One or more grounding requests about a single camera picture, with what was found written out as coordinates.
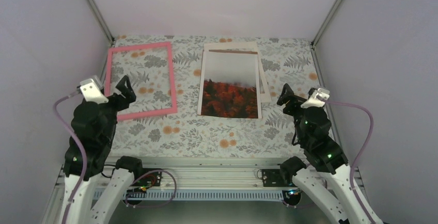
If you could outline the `pink wooden photo frame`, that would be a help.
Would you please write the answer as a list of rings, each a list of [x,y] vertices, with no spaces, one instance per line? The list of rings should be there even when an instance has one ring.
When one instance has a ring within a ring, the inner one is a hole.
[[[109,97],[111,93],[111,72],[112,72],[112,62],[113,62],[113,54],[117,52],[124,51],[132,51],[132,50],[144,50],[144,49],[156,49],[160,47],[165,47],[167,49],[167,61],[168,61],[168,76],[169,76],[169,84],[170,84],[170,92],[171,92],[171,107],[164,109],[155,109],[148,111],[140,111],[136,113],[128,113],[128,114],[118,114],[118,121],[130,120],[130,119],[139,119],[139,118],[147,118],[153,116],[162,116],[168,114],[175,114],[178,111],[177,108],[177,97],[176,97],[176,87],[175,87],[175,77],[174,77],[174,66],[173,66],[173,53],[171,42],[158,42],[158,43],[150,43],[150,44],[140,44],[140,45],[132,45],[132,46],[121,46],[121,47],[111,47],[107,52],[106,59],[106,69],[105,69],[105,81],[104,81],[104,94],[106,97]]]

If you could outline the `autumn forest photo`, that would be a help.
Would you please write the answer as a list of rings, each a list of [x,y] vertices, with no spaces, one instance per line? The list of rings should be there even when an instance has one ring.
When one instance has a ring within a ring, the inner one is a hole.
[[[219,118],[262,118],[258,55],[202,55],[197,114]]]

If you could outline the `white passe-partout mat board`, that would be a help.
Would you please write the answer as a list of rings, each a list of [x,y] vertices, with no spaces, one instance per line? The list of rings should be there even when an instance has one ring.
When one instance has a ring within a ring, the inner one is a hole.
[[[250,42],[225,42],[225,43],[205,43],[204,50],[237,50],[250,49],[251,52],[256,52],[258,55],[259,79],[261,82],[260,97],[262,103],[271,102],[271,95],[268,88],[268,82],[265,76],[261,61],[261,52],[257,46],[256,41]]]

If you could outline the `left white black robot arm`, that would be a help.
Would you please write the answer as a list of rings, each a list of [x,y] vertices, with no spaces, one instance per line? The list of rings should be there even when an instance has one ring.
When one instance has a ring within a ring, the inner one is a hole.
[[[71,123],[62,121],[70,139],[65,153],[65,189],[59,223],[109,223],[128,186],[137,185],[144,178],[142,161],[123,156],[116,162],[109,185],[93,203],[115,137],[117,114],[136,101],[127,75],[121,78],[116,89],[118,93],[106,97],[101,82],[96,77],[89,78],[53,106],[59,118],[59,103],[77,94],[84,97],[75,108]]]

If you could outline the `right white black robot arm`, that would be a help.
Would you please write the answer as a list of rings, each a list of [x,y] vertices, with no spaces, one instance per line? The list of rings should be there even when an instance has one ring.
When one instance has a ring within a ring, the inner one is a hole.
[[[329,136],[332,123],[324,106],[330,92],[311,88],[307,99],[284,84],[277,100],[283,113],[293,117],[293,145],[307,161],[294,156],[280,165],[280,181],[303,190],[331,223],[383,223],[354,178],[354,169],[341,146]]]

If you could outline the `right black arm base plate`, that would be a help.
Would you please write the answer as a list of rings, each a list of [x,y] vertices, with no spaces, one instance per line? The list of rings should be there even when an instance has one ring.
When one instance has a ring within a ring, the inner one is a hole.
[[[286,186],[279,169],[262,169],[260,177],[264,187]]]

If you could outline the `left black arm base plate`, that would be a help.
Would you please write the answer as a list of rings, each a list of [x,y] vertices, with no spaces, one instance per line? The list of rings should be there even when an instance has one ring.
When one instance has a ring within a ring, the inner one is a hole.
[[[161,185],[162,172],[156,171],[150,173],[150,171],[156,170],[156,168],[144,168],[140,175],[148,173],[147,176],[142,177],[139,181],[137,181],[134,185],[139,187],[158,187]]]

